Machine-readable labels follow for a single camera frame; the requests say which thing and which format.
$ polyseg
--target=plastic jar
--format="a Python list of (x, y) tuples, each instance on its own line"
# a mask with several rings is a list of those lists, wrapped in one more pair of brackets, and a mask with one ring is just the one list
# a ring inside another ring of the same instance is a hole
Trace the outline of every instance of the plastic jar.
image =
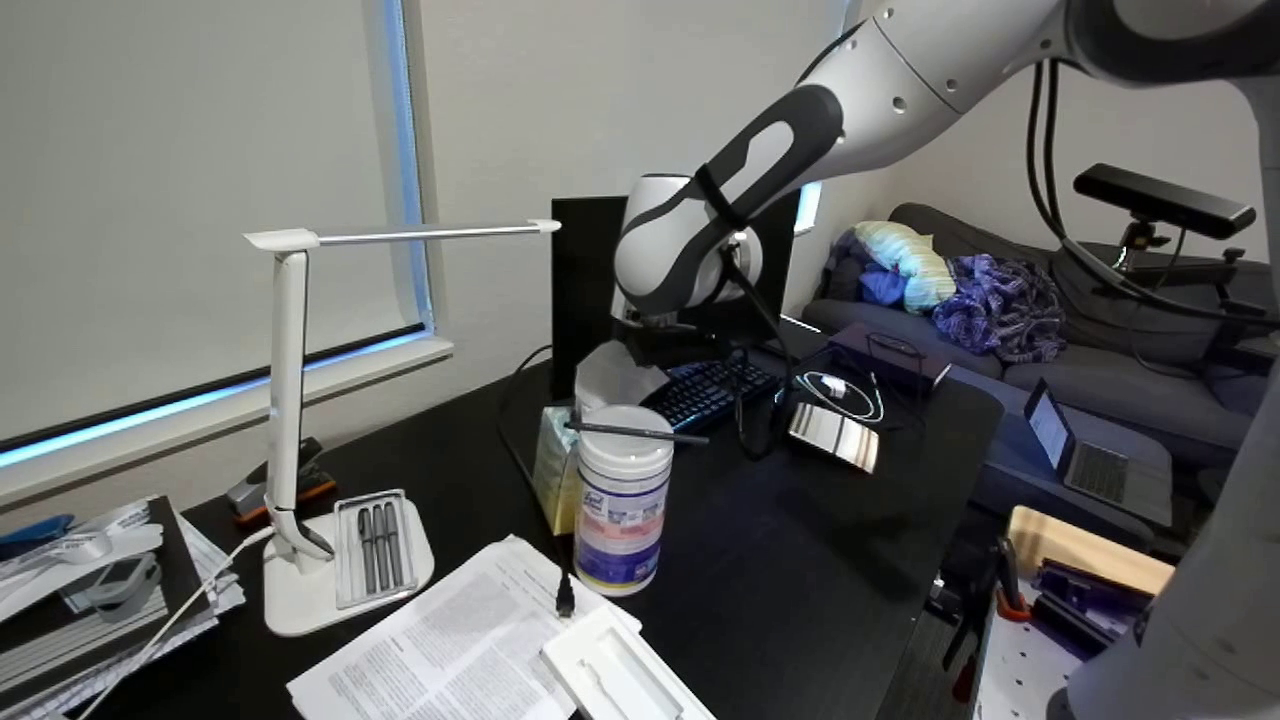
[[(673, 423), (636, 403), (588, 413), (584, 423), (673, 431)], [(580, 431), (580, 513), (576, 572), (605, 598), (630, 598), (650, 583), (669, 513), (673, 440)]]

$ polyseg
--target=label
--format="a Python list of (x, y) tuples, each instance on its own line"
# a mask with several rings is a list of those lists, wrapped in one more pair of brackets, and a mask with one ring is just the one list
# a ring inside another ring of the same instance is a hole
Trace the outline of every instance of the label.
[(644, 492), (580, 487), (576, 567), (600, 583), (649, 583), (661, 562), (669, 484)]

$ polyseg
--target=laptop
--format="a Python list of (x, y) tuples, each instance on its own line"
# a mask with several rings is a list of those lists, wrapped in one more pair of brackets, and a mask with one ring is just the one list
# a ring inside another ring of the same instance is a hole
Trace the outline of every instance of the laptop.
[(1068, 423), (1068, 413), (1052, 402), (1042, 379), (1027, 395), (1025, 422), (1061, 484), (1126, 516), (1171, 527), (1168, 484), (1145, 487), (1148, 476), (1132, 476), (1122, 455), (1078, 444)]

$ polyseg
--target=blue cloth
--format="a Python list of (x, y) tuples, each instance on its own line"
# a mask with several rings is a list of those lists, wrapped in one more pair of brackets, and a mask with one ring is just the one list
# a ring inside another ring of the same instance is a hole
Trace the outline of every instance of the blue cloth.
[(1064, 307), (1047, 271), (989, 254), (957, 261), (957, 297), (933, 313), (933, 327), (1004, 365), (1036, 365), (1064, 354)]

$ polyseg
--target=lamp base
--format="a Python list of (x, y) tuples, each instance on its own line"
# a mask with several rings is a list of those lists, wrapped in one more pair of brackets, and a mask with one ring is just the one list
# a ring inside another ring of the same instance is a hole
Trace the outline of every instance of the lamp base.
[(384, 605), (396, 605), (396, 600), (421, 591), (434, 572), (434, 556), (431, 556), (425, 519), (411, 502), (398, 505), (398, 519), (402, 519), (398, 527), (402, 527), (409, 562), (411, 562), (411, 567), (402, 572), (402, 588), (392, 598), (370, 598), (370, 600), (346, 605), (346, 609), (340, 605), (340, 572), (343, 572), (343, 556), (346, 556), (343, 544), (352, 544), (352, 536), (343, 534), (343, 516), (328, 513), (328, 516), (307, 519), (307, 527), (316, 536), (324, 536), (328, 549), (336, 552), (331, 562), (316, 562), (303, 552), (285, 556), (280, 536), (274, 536), (264, 549), (264, 621), (266, 621), (266, 628), (274, 638), (307, 638), (328, 626), (362, 618), (370, 609), (384, 609)]

